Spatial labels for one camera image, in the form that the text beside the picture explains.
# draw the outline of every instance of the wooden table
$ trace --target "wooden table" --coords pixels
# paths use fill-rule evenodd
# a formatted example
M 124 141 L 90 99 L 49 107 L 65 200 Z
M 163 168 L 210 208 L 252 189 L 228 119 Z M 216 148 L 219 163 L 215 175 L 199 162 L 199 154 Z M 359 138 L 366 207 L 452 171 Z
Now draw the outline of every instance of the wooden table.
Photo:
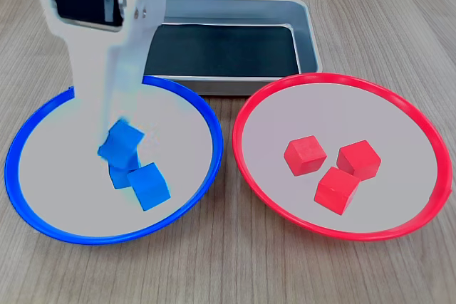
M 456 0 L 303 0 L 324 71 L 384 85 L 417 105 L 456 157 Z M 0 0 L 0 156 L 42 104 L 71 85 L 68 54 L 38 0 Z M 352 243 L 267 208 L 231 149 L 245 99 L 211 98 L 226 155 L 213 187 L 166 229 L 116 246 L 34 231 L 1 183 L 0 303 L 454 303 L 456 200 L 401 239 Z

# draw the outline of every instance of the metal tray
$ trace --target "metal tray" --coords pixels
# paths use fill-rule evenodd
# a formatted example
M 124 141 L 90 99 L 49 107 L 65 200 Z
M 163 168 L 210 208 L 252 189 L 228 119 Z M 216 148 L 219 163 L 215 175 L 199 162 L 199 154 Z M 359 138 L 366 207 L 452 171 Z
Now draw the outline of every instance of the metal tray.
M 167 9 L 165 14 L 164 26 L 176 25 L 203 25 L 218 27 L 233 26 L 261 26 L 287 28 L 291 32 L 294 57 L 296 57 L 298 73 L 315 73 L 320 71 L 320 60 L 317 47 L 315 44 L 314 33 L 312 30 L 309 10 L 307 6 L 299 0 L 167 0 Z M 164 68 L 158 68 L 160 64 L 157 58 L 157 52 L 160 50 L 158 40 L 163 42 L 163 36 L 155 35 L 152 41 L 150 54 L 145 67 L 145 75 L 154 75 L 176 81 L 200 95 L 251 95 L 258 89 L 274 80 L 284 76 L 274 77 L 273 75 L 256 75 L 243 76 L 227 74 L 211 75 L 209 69 L 207 74 L 187 75 L 186 73 L 173 74 Z M 249 58 L 252 61 L 260 61 L 261 56 L 257 52 L 261 49 L 254 48 L 254 42 L 260 41 L 252 39 L 252 50 L 249 52 Z M 222 60 L 219 53 L 211 57 Z M 173 59 L 170 57 L 169 65 L 172 65 Z

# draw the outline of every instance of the white robot arm bracket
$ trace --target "white robot arm bracket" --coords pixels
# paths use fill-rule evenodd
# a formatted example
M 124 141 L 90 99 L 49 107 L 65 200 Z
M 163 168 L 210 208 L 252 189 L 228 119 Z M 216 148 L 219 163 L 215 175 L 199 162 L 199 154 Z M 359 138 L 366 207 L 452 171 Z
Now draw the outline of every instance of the white robot arm bracket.
M 83 8 L 91 1 L 76 0 L 71 5 Z M 104 7 L 108 21 L 113 21 L 113 12 L 118 9 L 120 26 L 75 16 L 64 18 L 57 0 L 40 2 L 51 33 L 66 42 L 75 97 L 84 109 L 84 125 L 101 145 L 115 116 L 128 119 L 135 110 L 136 92 L 152 38 L 165 17 L 166 0 L 100 0 L 100 11 Z M 61 9 L 68 8 L 68 0 L 60 2 Z

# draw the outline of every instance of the blue bowl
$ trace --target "blue bowl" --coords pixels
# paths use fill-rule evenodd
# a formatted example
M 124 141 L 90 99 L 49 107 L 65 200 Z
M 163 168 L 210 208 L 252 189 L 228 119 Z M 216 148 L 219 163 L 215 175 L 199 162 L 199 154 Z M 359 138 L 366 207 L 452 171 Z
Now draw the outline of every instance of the blue bowl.
M 106 245 L 112 243 L 121 243 L 141 238 L 166 227 L 187 213 L 187 211 L 189 211 L 204 196 L 209 187 L 212 185 L 215 177 L 217 176 L 217 173 L 220 169 L 220 164 L 222 162 L 223 135 L 222 128 L 220 127 L 217 116 L 215 115 L 214 111 L 212 111 L 211 107 L 206 103 L 206 101 L 204 101 L 204 99 L 183 85 L 153 76 L 145 76 L 142 80 L 142 83 L 145 85 L 152 85 L 155 87 L 163 88 L 179 95 L 191 103 L 201 113 L 207 122 L 209 131 L 212 136 L 212 160 L 206 178 L 204 179 L 195 195 L 193 195 L 193 197 L 184 206 L 182 206 L 173 214 L 169 215 L 166 219 L 157 222 L 156 224 L 153 224 L 152 226 L 149 226 L 145 229 L 118 236 L 100 238 L 79 236 L 66 233 L 60 229 L 56 229 L 43 221 L 38 215 L 33 212 L 22 194 L 21 185 L 19 183 L 19 161 L 21 160 L 22 149 L 24 148 L 29 135 L 33 132 L 40 121 L 42 121 L 42 119 L 44 119 L 58 106 L 74 98 L 74 89 L 69 88 L 67 91 L 61 93 L 60 95 L 57 95 L 54 99 L 48 101 L 27 120 L 27 122 L 22 126 L 14 138 L 14 141 L 12 142 L 8 155 L 6 157 L 4 174 L 6 192 L 8 193 L 9 199 L 17 213 L 30 226 L 35 228 L 37 231 L 50 236 L 51 238 L 69 243 L 77 243 L 82 245 Z

